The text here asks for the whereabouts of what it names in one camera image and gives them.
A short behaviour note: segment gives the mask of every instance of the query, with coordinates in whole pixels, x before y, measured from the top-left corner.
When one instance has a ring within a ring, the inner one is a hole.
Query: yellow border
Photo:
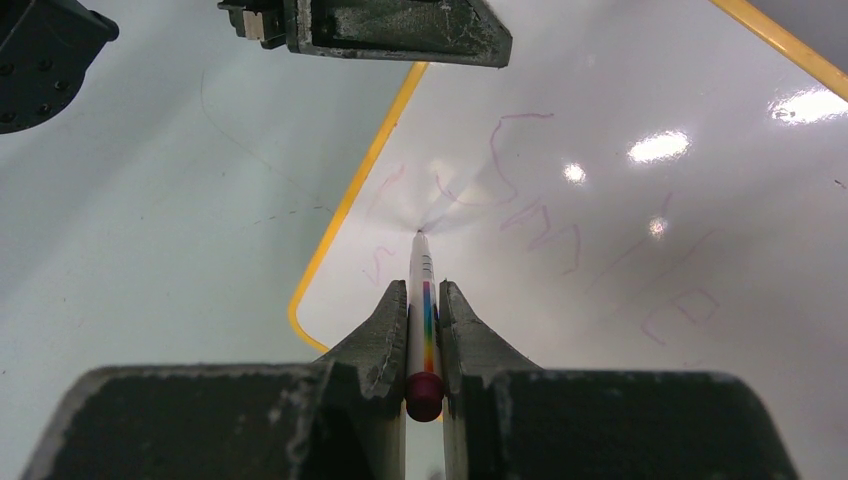
[[[401,113],[403,113],[403,110],[406,108],[406,104],[409,103],[409,99],[412,97],[412,92],[415,91],[415,87],[417,87],[418,82],[421,81],[421,77],[424,75],[425,70],[427,70],[427,63],[424,62],[415,63],[412,65],[412,68],[409,69],[409,73],[406,75],[406,80],[404,80],[398,94],[395,96],[395,100],[389,108],[389,113],[386,114],[386,118],[383,120],[380,130],[377,131],[377,136],[374,137],[374,141],[371,143],[371,147],[365,154],[362,164],[359,165],[359,169],[356,171],[356,174],[353,176],[353,180],[351,180],[350,185],[347,187],[347,191],[345,192],[344,197],[342,197],[342,201],[339,204],[339,208],[336,210],[336,214],[333,215],[333,219],[330,220],[330,225],[327,227],[327,231],[324,232],[324,237],[321,238],[321,243],[318,244],[315,254],[312,255],[312,260],[309,261],[309,265],[306,267],[306,271],[303,273],[303,277],[300,279],[300,283],[297,285],[297,289],[295,289],[294,295],[289,302],[289,324],[291,324],[292,330],[294,330],[294,333],[296,333],[297,336],[299,336],[304,342],[311,345],[319,352],[323,353],[329,349],[326,345],[310,337],[309,334],[303,330],[303,327],[300,326],[300,322],[297,321],[297,306],[300,305],[300,300],[303,298],[303,294],[306,293],[306,288],[309,287],[310,283],[312,283],[312,278],[315,276],[315,272],[324,260],[327,250],[330,249],[333,239],[336,238],[336,234],[339,232],[339,228],[341,228],[345,217],[347,217],[350,207],[353,206],[353,201],[356,200],[356,196],[359,194],[362,184],[365,183],[365,179],[368,178],[368,174],[371,172],[371,167],[374,166],[374,163],[377,161],[377,157],[379,157],[380,152],[383,151],[383,147],[386,145],[389,135],[391,135],[392,130],[394,130],[397,125],[397,121],[400,118]]]
[[[848,75],[745,0],[711,0],[827,88],[848,100]]]

